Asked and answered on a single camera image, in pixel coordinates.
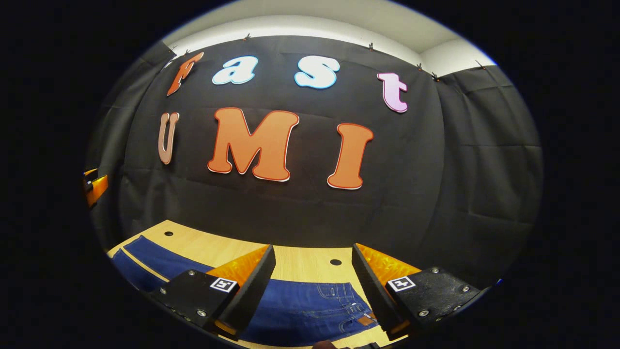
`white ceiling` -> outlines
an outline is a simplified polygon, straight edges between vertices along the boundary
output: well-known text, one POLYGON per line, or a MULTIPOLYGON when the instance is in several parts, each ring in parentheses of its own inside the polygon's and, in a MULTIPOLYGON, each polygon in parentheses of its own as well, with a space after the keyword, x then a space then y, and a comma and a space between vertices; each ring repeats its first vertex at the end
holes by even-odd
POLYGON ((434 20, 387 0, 238 0, 197 17, 165 37, 163 42, 170 45, 216 25, 272 15, 337 20, 381 34, 418 53, 461 38, 434 20))

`blue jeans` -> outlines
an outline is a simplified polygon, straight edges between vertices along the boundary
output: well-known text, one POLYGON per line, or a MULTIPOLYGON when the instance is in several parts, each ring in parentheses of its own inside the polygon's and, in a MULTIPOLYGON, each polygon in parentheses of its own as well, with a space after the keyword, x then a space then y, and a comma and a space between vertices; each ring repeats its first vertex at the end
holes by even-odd
POLYGON ((350 283, 270 280, 242 340, 278 347, 313 345, 370 329, 358 319, 371 310, 350 283))
MULTIPOLYGON (((188 269, 213 267, 177 255, 140 236, 125 249, 167 279, 188 269)), ((131 260, 122 250, 112 257, 121 274, 136 288, 150 292, 165 282, 131 260)), ((297 283, 271 279, 250 324, 240 339, 278 347, 301 347, 335 341, 376 326, 358 321, 372 310, 350 283, 297 283)))

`pink letter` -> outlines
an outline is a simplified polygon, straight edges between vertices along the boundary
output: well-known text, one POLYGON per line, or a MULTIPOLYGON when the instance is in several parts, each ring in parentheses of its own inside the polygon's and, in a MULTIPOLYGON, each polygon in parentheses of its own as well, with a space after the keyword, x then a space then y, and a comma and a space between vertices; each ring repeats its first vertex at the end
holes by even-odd
POLYGON ((406 112, 407 103, 401 102, 401 92, 407 92, 407 85, 399 81, 394 73, 379 73, 377 78, 383 81, 383 101, 395 112, 406 112))

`brown letter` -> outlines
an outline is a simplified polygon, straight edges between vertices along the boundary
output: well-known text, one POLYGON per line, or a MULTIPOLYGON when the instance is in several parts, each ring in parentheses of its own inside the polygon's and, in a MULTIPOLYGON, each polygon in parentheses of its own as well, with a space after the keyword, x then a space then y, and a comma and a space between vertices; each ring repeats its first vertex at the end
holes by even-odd
POLYGON ((173 112, 172 115, 163 113, 161 116, 161 124, 159 124, 159 140, 157 141, 157 150, 159 151, 159 159, 168 165, 172 159, 172 141, 174 140, 174 127, 179 121, 179 113, 173 112), (164 133, 166 132, 166 124, 170 119, 170 127, 168 128, 168 146, 164 149, 164 133))

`orange letter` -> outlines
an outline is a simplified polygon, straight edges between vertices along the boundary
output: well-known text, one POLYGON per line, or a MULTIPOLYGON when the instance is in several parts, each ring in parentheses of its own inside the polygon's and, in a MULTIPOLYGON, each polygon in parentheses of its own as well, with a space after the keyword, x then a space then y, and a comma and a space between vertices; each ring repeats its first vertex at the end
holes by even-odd
POLYGON ((159 124, 159 141, 157 142, 157 150, 159 150, 159 159, 168 165, 172 159, 172 141, 174 140, 174 127, 179 121, 179 113, 173 112, 172 115, 163 113, 161 116, 161 124, 159 124), (170 127, 168 128, 168 146, 164 149, 164 133, 166 132, 166 124, 170 118, 170 127))
POLYGON ((188 61, 183 63, 183 65, 181 65, 181 67, 179 68, 179 72, 177 73, 177 77, 174 78, 172 86, 170 86, 170 89, 168 90, 166 96, 170 96, 171 94, 177 92, 179 87, 181 87, 181 80, 187 77, 187 75, 190 73, 190 70, 192 70, 194 62, 199 61, 202 58, 203 54, 204 52, 200 52, 198 55, 195 55, 193 58, 190 58, 188 61))
POLYGON ((228 162, 228 148, 240 174, 246 173, 260 151, 259 164, 252 169, 254 176, 269 181, 284 182, 290 178, 286 169, 288 137, 299 117, 292 112, 273 111, 250 134, 246 118, 239 108, 222 108, 215 112, 218 135, 215 138, 213 159, 207 164, 210 171, 229 173, 233 165, 228 162))
POLYGON ((356 124, 340 124, 338 133, 342 137, 338 165, 327 178, 327 184, 332 188, 360 189, 363 183, 360 177, 361 159, 366 143, 373 139, 373 132, 356 124))

